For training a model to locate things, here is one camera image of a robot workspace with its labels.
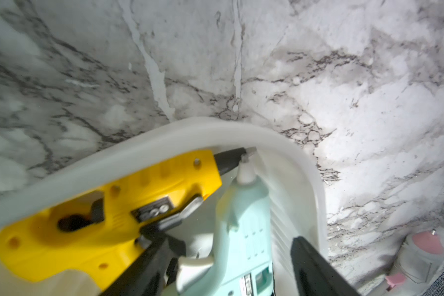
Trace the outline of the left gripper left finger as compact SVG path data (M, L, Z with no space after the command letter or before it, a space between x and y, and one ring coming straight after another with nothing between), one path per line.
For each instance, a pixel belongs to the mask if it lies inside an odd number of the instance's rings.
M175 283L178 259L186 255L186 243L165 233L141 235L143 253L115 280L102 296L161 296Z

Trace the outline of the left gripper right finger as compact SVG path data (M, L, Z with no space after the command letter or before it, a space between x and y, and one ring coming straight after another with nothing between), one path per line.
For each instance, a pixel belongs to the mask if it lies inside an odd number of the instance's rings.
M360 295L304 237L293 239L291 259L300 296Z

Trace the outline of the white pink glue gun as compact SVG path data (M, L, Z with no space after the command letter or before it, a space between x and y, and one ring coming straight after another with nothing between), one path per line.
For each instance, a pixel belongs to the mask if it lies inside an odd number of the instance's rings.
M435 229L410 234L403 241L393 267L370 296L418 296L444 262L444 246Z

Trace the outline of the white storage box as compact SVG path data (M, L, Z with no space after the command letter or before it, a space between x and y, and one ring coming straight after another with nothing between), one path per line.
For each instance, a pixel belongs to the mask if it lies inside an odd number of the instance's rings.
M255 147L257 173L271 198L272 247L276 294L297 294L291 244L303 236L321 255L327 254L324 186L310 158L275 131L217 118L187 118L135 136L0 197L0 229L39 210L64 202L98 185L196 149L215 152ZM76 271L32 284L15 277L0 263L0 296L93 296L97 287Z

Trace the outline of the mint green glue gun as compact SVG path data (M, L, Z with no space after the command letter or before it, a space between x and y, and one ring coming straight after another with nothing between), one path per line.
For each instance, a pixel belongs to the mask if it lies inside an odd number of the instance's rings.
M271 296L275 291L270 196L244 154L236 178L215 208L210 255L180 257L165 296Z

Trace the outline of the yellow glue gun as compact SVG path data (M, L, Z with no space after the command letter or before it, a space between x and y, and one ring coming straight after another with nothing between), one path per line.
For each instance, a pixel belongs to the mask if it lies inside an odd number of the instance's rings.
M0 261L30 282L76 270L105 290L143 253L141 231L180 225L254 151L187 152L38 212L0 231Z

